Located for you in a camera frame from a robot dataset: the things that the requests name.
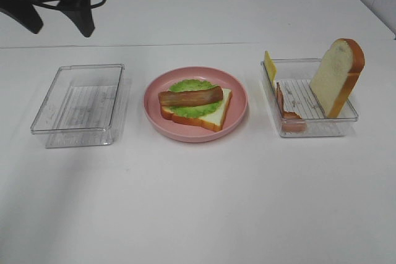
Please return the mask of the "brown bacon strip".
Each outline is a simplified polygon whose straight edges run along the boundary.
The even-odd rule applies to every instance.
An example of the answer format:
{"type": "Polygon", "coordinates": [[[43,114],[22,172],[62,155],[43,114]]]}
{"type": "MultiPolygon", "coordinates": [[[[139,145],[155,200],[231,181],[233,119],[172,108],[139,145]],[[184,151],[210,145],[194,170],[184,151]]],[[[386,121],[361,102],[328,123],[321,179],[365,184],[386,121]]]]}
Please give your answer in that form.
{"type": "Polygon", "coordinates": [[[201,106],[222,100],[223,90],[217,86],[206,90],[166,91],[160,92],[158,99],[161,106],[201,106]]]}

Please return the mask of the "green lettuce leaf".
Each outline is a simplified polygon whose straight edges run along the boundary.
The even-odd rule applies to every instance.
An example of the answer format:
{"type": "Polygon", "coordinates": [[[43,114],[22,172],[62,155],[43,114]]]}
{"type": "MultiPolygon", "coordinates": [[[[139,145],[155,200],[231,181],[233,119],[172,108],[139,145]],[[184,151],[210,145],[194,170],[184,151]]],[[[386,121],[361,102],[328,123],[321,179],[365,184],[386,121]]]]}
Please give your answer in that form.
{"type": "MultiPolygon", "coordinates": [[[[208,90],[216,86],[217,85],[212,85],[210,82],[206,80],[186,79],[173,84],[169,88],[169,91],[185,92],[185,91],[208,90]]],[[[174,113],[177,116],[198,118],[215,112],[220,107],[221,104],[222,104],[222,100],[200,106],[164,106],[163,109],[165,111],[174,113]]]]}

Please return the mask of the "bread slice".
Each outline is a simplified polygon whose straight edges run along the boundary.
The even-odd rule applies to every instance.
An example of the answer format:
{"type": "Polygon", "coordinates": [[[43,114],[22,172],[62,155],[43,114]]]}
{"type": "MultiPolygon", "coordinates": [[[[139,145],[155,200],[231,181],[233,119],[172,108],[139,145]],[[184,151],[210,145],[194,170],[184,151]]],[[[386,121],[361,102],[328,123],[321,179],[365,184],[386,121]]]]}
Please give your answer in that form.
{"type": "Polygon", "coordinates": [[[364,53],[355,40],[337,39],[325,52],[309,84],[325,117],[338,117],[364,65],[364,53]]]}
{"type": "Polygon", "coordinates": [[[177,124],[183,124],[188,126],[198,126],[203,127],[205,129],[218,132],[223,129],[223,123],[226,118],[226,114],[228,111],[228,107],[233,96],[233,93],[230,89],[222,88],[223,90],[223,99],[220,107],[213,113],[207,114],[202,117],[192,118],[192,117],[181,117],[177,116],[174,113],[165,111],[163,106],[160,107],[161,115],[164,119],[171,120],[177,124]]]}

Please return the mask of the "yellow cheese slice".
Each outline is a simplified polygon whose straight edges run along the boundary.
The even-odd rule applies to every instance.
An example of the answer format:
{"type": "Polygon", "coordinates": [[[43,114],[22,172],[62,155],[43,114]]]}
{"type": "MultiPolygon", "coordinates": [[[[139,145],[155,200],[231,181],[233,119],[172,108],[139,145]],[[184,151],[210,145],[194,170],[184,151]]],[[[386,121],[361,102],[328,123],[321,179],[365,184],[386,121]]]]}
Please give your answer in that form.
{"type": "Polygon", "coordinates": [[[276,68],[273,60],[271,59],[268,51],[264,52],[264,66],[267,71],[267,75],[269,76],[269,80],[270,80],[273,88],[275,88],[275,86],[276,86],[275,76],[277,74],[277,68],[276,68]]]}

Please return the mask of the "pink bacon strip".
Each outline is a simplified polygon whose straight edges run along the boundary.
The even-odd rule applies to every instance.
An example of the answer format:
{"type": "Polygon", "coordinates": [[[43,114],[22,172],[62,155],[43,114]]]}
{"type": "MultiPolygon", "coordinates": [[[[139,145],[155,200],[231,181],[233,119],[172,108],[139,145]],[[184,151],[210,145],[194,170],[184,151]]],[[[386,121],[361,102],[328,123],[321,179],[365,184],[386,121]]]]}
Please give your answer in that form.
{"type": "Polygon", "coordinates": [[[278,82],[276,87],[276,98],[282,119],[281,121],[282,131],[291,132],[291,133],[304,132],[306,130],[306,123],[301,118],[301,116],[295,112],[284,110],[284,96],[280,84],[278,82]]]}

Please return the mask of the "left clear plastic tray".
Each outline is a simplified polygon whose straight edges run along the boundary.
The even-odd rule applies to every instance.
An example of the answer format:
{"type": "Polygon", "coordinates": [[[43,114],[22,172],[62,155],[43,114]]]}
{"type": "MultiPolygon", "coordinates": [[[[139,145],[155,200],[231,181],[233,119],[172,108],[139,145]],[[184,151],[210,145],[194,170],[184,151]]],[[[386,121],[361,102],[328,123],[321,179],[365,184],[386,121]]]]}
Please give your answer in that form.
{"type": "Polygon", "coordinates": [[[126,107],[122,64],[60,67],[30,131],[46,148],[111,145],[126,107]]]}

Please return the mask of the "clear plastic tray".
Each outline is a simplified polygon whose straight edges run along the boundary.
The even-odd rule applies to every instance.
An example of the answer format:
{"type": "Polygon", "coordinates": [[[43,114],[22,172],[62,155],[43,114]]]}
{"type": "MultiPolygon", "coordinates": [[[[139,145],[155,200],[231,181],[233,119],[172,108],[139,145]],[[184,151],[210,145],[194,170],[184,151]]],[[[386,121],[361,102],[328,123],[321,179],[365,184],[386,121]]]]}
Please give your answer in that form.
{"type": "Polygon", "coordinates": [[[60,67],[30,131],[46,148],[111,145],[126,107],[122,64],[60,67]]]}
{"type": "Polygon", "coordinates": [[[262,85],[273,121],[281,137],[340,137],[348,133],[358,120],[358,113],[350,101],[346,101],[338,117],[327,118],[310,89],[309,83],[319,68],[320,59],[275,59],[273,62],[277,68],[276,86],[273,88],[263,61],[260,63],[263,73],[262,85]],[[277,82],[283,92],[284,110],[301,116],[306,123],[304,132],[282,131],[282,119],[276,98],[277,82]]]}

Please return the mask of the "pink round plate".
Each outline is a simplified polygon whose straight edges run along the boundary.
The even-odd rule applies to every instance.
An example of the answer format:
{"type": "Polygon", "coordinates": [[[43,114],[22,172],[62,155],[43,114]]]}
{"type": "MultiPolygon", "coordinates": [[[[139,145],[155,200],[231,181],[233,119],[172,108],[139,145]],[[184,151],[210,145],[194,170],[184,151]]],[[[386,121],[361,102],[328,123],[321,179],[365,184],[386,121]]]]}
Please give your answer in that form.
{"type": "Polygon", "coordinates": [[[148,85],[144,94],[144,109],[149,122],[164,136],[182,142],[208,142],[229,134],[242,122],[248,110],[248,95],[241,82],[227,72],[210,67],[182,67],[161,74],[148,85]],[[177,124],[161,116],[158,94],[184,79],[206,80],[232,90],[233,95],[221,131],[213,132],[199,126],[177,124]]]}

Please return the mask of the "right clear plastic tray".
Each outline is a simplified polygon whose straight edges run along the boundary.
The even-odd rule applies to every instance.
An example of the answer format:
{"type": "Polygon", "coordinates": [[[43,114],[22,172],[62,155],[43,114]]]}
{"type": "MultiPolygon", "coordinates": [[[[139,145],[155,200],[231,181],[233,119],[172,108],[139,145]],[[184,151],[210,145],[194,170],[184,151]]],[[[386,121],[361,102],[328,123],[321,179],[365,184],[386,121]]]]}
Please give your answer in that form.
{"type": "Polygon", "coordinates": [[[320,59],[275,59],[273,62],[277,68],[276,86],[273,88],[263,61],[260,63],[263,73],[262,85],[273,121],[281,137],[340,137],[348,133],[358,120],[358,113],[350,101],[346,101],[338,117],[327,118],[310,89],[309,83],[319,68],[320,59]],[[301,116],[306,123],[304,132],[282,131],[282,119],[276,98],[277,82],[283,92],[284,110],[301,116]]]}

